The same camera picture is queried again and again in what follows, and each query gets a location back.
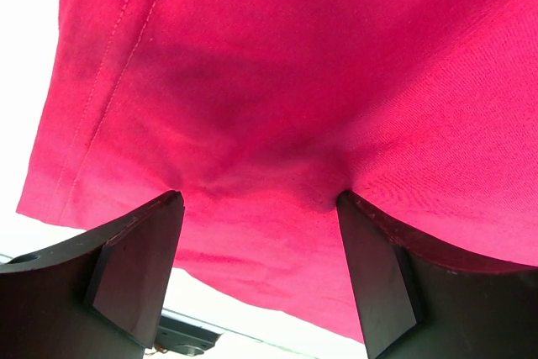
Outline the magenta t shirt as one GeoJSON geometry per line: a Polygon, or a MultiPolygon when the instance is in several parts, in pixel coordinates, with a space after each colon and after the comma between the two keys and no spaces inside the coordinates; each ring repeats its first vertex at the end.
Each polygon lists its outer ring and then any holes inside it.
{"type": "Polygon", "coordinates": [[[537,263],[537,0],[60,0],[18,212],[90,229],[182,193],[176,263],[361,338],[351,190],[537,263]]]}

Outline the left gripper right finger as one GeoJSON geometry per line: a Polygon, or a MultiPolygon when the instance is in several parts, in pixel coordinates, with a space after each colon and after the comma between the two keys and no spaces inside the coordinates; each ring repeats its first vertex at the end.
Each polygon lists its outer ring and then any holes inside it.
{"type": "Polygon", "coordinates": [[[370,358],[534,358],[537,270],[464,250],[346,191],[337,214],[370,358]]]}

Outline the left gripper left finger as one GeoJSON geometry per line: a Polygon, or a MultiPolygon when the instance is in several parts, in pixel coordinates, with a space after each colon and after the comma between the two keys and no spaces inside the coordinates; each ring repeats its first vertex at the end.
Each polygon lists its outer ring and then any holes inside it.
{"type": "Polygon", "coordinates": [[[3,358],[141,358],[156,338],[182,228],[168,191],[1,265],[3,358]]]}

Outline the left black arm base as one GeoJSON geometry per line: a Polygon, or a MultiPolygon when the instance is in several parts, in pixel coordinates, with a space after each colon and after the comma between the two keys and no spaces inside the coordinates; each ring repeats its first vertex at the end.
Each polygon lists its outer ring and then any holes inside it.
{"type": "Polygon", "coordinates": [[[198,356],[213,349],[224,329],[192,316],[163,309],[150,350],[198,356]]]}

